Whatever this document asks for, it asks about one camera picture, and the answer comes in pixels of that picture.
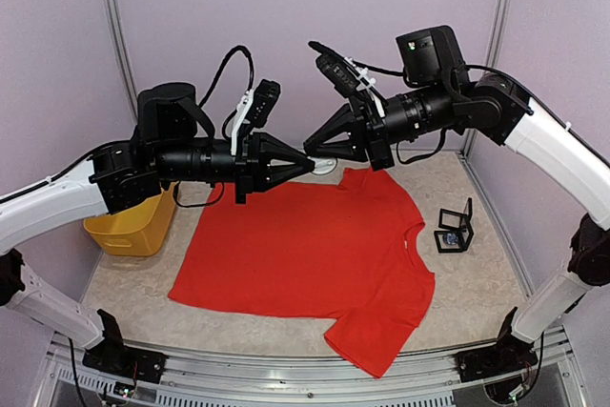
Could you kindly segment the white round brooch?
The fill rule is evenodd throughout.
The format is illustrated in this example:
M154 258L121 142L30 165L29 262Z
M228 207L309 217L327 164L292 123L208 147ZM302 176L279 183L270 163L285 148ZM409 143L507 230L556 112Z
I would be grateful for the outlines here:
M313 169L311 170L311 174L317 176L332 173L338 165L338 161L336 158L309 156L308 159L313 163Z

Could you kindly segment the red t-shirt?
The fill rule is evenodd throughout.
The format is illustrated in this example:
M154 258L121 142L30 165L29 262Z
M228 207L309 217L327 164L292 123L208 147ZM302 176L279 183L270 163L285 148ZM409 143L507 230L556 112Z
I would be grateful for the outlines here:
M388 173L211 193L171 300L226 313L324 318L328 346L382 377L426 316L436 279L417 251L424 219Z

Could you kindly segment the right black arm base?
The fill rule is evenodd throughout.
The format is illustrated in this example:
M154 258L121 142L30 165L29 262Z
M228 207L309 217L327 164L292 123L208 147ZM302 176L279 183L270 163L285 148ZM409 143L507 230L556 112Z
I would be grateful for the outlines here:
M512 335L512 321L517 309L514 307L504 318L493 344L455 355L461 382L500 376L539 363L534 344Z

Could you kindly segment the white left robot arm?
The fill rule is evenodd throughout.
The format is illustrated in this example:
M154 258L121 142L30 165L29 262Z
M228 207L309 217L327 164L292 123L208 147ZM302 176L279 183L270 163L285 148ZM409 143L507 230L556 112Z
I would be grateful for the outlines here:
M116 374L133 353L115 318L81 306L37 275L18 246L77 220L117 214L173 183L231 183L235 200L310 173L315 163L261 129L280 87L264 80L243 97L237 131L219 139L194 85L172 82L138 95L132 138L100 145L62 172L1 198L1 304L51 327Z

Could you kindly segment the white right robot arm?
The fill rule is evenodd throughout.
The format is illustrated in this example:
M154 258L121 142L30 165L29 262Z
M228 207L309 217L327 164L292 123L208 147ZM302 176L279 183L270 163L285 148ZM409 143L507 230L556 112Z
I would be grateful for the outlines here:
M585 210L567 266L505 317L487 353L488 365L506 373L556 318L609 281L609 164L514 77L486 67L472 80L449 26L410 32L396 43L407 92L389 98L376 89L371 69L311 43L317 68L345 104L305 141L308 155L384 170L397 161L394 145L473 129L528 159Z

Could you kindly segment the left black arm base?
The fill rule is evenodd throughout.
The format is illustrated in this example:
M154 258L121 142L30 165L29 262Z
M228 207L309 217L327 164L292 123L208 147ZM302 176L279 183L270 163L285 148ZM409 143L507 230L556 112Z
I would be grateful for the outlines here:
M128 346L115 317L102 309L97 313L102 323L102 340L85 351L83 364L106 374L159 384L168 357Z

